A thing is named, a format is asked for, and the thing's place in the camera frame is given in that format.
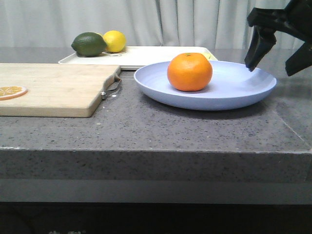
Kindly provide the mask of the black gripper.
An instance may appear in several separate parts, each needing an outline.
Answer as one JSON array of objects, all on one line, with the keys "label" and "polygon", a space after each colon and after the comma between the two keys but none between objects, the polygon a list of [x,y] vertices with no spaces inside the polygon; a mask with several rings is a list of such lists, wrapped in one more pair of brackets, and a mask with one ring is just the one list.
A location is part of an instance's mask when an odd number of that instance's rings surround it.
[{"label": "black gripper", "polygon": [[312,2],[292,0],[284,9],[254,8],[247,17],[253,36],[245,65],[253,71],[276,44],[275,32],[284,32],[304,41],[303,45],[285,62],[288,76],[312,65]]}]

